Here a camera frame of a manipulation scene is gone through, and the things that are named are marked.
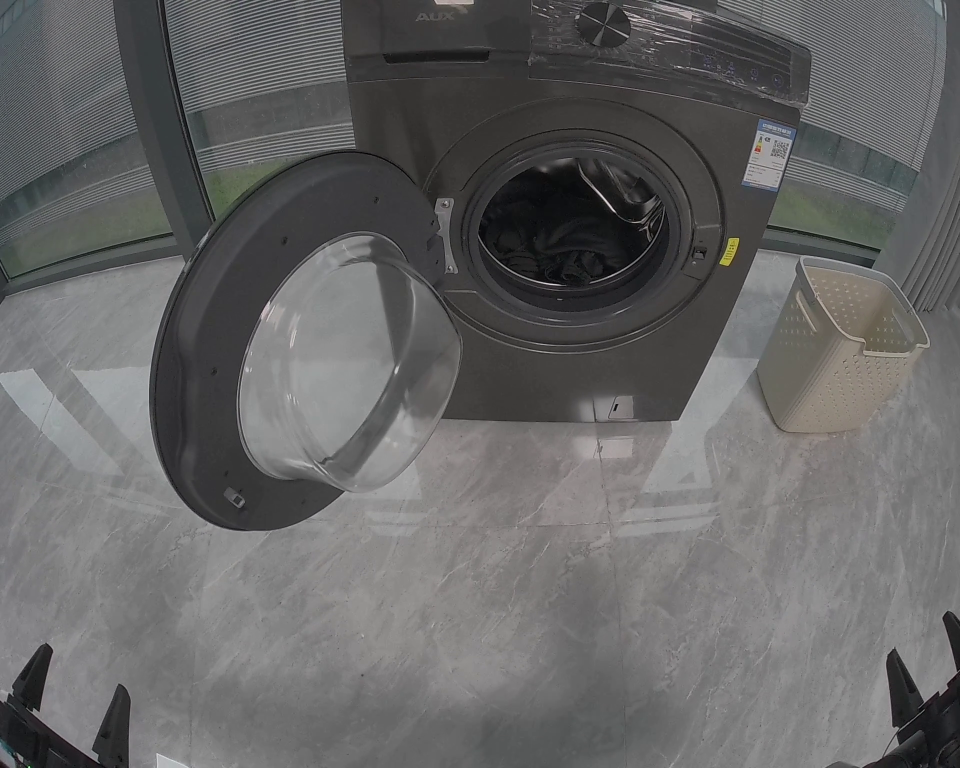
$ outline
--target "yellow warning sticker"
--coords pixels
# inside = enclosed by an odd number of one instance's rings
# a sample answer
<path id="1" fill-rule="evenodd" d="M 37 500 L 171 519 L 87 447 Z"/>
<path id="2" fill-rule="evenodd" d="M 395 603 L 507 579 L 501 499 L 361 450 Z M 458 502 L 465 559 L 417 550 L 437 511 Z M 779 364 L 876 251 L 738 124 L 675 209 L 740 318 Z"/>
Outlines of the yellow warning sticker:
<path id="1" fill-rule="evenodd" d="M 720 257 L 720 266 L 729 267 L 733 263 L 733 257 L 736 256 L 736 250 L 740 247 L 740 238 L 732 237 L 727 241 L 727 249 L 723 251 Z"/>

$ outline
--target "protective plastic wrap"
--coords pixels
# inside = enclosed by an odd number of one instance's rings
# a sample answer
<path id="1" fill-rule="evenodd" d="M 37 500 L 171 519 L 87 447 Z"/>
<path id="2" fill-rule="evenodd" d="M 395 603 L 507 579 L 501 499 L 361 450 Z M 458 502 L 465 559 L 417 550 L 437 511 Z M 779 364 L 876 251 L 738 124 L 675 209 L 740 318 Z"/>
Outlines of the protective plastic wrap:
<path id="1" fill-rule="evenodd" d="M 531 69 L 571 67 L 585 82 L 600 72 L 622 77 L 626 70 L 652 76 L 687 76 L 692 82 L 720 81 L 797 108 L 807 102 L 810 53 L 803 46 L 758 27 L 715 13 L 668 3 L 624 0 L 629 38 L 616 47 L 591 44 L 577 18 L 590 13 L 583 0 L 533 0 Z"/>

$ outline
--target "marble floor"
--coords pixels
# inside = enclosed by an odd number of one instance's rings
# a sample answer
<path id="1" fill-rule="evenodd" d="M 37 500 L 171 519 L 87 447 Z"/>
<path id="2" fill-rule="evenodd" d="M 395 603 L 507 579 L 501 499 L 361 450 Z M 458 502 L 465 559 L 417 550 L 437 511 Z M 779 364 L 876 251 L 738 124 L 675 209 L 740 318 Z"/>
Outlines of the marble floor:
<path id="1" fill-rule="evenodd" d="M 762 253 L 675 423 L 445 421 L 388 488 L 211 528 L 156 461 L 147 378 L 177 259 L 0 305 L 0 684 L 132 763 L 823 768 L 892 735 L 960 611 L 960 317 L 863 429 L 779 432 L 754 368 L 793 277 Z"/>

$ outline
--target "laundry basket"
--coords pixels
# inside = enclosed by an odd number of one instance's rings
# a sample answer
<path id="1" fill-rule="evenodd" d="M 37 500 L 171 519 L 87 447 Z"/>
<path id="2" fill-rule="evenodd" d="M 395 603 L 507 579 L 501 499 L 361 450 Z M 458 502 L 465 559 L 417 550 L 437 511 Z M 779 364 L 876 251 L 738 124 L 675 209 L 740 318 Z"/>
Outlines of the laundry basket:
<path id="1" fill-rule="evenodd" d="M 890 277 L 802 256 L 756 373 L 780 429 L 840 432 L 865 424 L 929 346 Z"/>

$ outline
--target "washing machine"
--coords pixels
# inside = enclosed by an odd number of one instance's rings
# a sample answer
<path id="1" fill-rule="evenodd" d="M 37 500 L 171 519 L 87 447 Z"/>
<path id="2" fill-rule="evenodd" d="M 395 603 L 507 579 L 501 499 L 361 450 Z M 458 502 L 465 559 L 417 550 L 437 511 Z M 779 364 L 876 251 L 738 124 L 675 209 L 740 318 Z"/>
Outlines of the washing machine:
<path id="1" fill-rule="evenodd" d="M 272 529 L 384 485 L 439 418 L 675 420 L 729 317 L 809 52 L 668 3 L 348 0 L 356 150 L 265 179 L 157 337 L 184 502 Z"/>

